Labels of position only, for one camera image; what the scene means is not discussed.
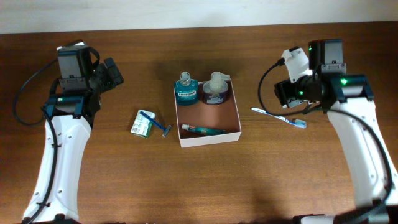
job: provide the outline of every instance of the pink box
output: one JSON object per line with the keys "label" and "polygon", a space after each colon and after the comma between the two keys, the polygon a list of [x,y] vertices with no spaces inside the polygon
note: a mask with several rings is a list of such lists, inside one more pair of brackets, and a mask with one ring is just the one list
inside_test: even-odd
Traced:
{"label": "pink box", "polygon": [[[236,106],[232,81],[227,81],[229,97],[220,105],[207,105],[202,102],[203,84],[199,82],[199,102],[190,106],[177,105],[175,101],[175,113],[177,115],[178,137],[181,147],[203,146],[222,142],[239,140],[242,133],[238,107]],[[216,136],[202,136],[182,129],[183,124],[189,124],[204,128],[226,130],[226,134]]]}

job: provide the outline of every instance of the mouthwash bottle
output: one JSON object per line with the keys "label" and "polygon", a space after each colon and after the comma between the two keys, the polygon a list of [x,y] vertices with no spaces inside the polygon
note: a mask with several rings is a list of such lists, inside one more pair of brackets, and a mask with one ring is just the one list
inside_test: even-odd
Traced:
{"label": "mouthwash bottle", "polygon": [[180,80],[174,83],[174,92],[178,105],[192,105],[198,101],[198,81],[191,79],[188,72],[183,72]]}

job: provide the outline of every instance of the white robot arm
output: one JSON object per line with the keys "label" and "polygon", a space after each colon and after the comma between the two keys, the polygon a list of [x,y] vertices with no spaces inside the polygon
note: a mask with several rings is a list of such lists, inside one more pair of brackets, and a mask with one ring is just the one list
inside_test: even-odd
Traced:
{"label": "white robot arm", "polygon": [[[42,72],[56,61],[61,77],[54,80],[50,96],[42,108],[45,123],[45,147],[39,177],[29,206],[24,212],[25,223],[78,223],[77,190],[81,159],[94,116],[101,109],[100,95],[123,83],[112,58],[100,63],[99,53],[84,42],[59,47],[58,59],[35,73]],[[90,54],[96,57],[92,63]],[[22,86],[14,100],[13,113],[19,94],[32,79]],[[62,94],[57,94],[60,85]]]}
{"label": "white robot arm", "polygon": [[[282,54],[289,71],[289,80],[275,85],[275,92],[282,106],[293,107],[304,101],[312,101],[329,108],[325,111],[343,146],[353,180],[356,207],[371,209],[377,201],[386,197],[386,206],[398,205],[398,193],[394,187],[397,171],[377,124],[373,94],[366,77],[345,74],[346,64],[343,63],[341,40],[310,42],[309,51],[312,65],[301,48],[285,50]],[[365,122],[368,127],[347,114],[333,110],[351,114]],[[377,146],[377,139],[371,135],[371,131],[377,136],[382,148]],[[387,192],[389,181],[392,186]],[[382,213],[379,211],[379,215],[373,219],[377,219],[378,223],[388,223],[388,215]],[[376,222],[371,219],[372,217],[368,218],[369,223]],[[301,218],[302,224],[333,222],[339,223],[334,216]]]}
{"label": "white robot arm", "polygon": [[[80,165],[91,127],[85,118],[74,119],[72,115],[55,116],[52,119],[58,140],[57,167],[50,191],[49,205],[36,217],[35,222],[52,221],[62,214],[65,219],[78,221],[77,190]],[[52,168],[54,148],[49,123],[45,123],[45,146],[39,177],[30,204],[24,217],[32,217],[38,203],[43,202]]]}

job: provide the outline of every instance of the wooden table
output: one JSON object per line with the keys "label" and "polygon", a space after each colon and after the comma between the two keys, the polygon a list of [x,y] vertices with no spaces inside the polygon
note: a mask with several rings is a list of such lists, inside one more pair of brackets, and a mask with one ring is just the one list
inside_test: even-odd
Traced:
{"label": "wooden table", "polygon": [[[257,84],[285,49],[315,39],[342,38],[348,73],[366,74],[376,96],[377,118],[392,160],[398,164],[398,23],[304,24],[200,29],[116,30],[0,35],[0,217],[18,223],[29,203],[44,148],[43,125],[15,121],[11,105],[19,87],[75,39],[113,57],[124,83],[102,95],[102,109],[86,145],[78,208],[82,223],[237,223],[340,213],[354,208],[348,166],[335,130],[321,113],[295,116],[307,129],[255,113]],[[180,148],[173,83],[181,72],[208,80],[231,75],[242,125],[238,142]],[[21,117],[41,117],[58,65],[27,87]],[[282,111],[273,84],[263,97]],[[166,138],[130,134],[138,109],[173,124]]]}

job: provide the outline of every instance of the pump bottle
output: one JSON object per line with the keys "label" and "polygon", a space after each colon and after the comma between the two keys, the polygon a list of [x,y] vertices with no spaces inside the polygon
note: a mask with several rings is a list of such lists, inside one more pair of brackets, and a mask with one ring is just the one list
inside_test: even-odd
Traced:
{"label": "pump bottle", "polygon": [[203,85],[202,101],[208,105],[224,103],[228,99],[228,84],[226,80],[230,80],[229,75],[213,72],[211,80]]}

